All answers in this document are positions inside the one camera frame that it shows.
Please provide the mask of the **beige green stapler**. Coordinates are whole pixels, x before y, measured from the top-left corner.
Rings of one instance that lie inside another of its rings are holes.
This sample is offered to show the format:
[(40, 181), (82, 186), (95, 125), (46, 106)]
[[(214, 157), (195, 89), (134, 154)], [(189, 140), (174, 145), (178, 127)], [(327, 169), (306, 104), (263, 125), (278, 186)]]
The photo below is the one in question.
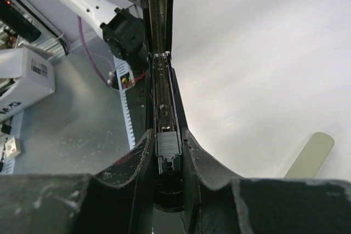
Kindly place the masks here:
[(322, 132), (314, 133), (287, 171), (285, 178), (314, 178), (334, 145), (335, 140), (332, 136)]

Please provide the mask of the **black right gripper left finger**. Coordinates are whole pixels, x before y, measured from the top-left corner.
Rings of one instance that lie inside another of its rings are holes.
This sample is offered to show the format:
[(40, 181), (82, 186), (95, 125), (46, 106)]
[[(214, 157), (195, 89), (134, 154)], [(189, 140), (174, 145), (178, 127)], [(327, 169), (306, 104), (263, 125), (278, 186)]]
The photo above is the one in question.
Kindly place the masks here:
[(1, 233), (151, 233), (154, 132), (90, 174), (1, 176)]

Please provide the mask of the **grey staple strip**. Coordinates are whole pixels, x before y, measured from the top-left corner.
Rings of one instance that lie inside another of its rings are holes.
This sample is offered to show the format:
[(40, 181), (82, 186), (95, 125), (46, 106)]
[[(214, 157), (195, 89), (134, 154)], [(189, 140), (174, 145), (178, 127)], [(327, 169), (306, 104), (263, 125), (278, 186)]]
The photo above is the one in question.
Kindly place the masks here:
[(157, 134), (157, 155), (173, 157), (180, 154), (177, 132), (162, 132)]

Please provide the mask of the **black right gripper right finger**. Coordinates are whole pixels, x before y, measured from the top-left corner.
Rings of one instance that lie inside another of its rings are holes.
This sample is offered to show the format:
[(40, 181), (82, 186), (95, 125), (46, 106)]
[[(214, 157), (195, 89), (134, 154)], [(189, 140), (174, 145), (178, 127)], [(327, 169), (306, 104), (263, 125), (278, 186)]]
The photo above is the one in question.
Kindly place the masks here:
[(350, 183), (250, 179), (223, 166), (183, 130), (187, 233), (350, 233)]

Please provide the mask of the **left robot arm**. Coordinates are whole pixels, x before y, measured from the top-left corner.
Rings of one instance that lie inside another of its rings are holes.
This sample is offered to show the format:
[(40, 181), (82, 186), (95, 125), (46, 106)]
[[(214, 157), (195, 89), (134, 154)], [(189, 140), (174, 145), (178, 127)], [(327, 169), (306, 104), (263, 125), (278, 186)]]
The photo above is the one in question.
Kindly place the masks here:
[(112, 54), (135, 72), (149, 68), (144, 25), (128, 9), (107, 0), (59, 0), (83, 19), (104, 40)]

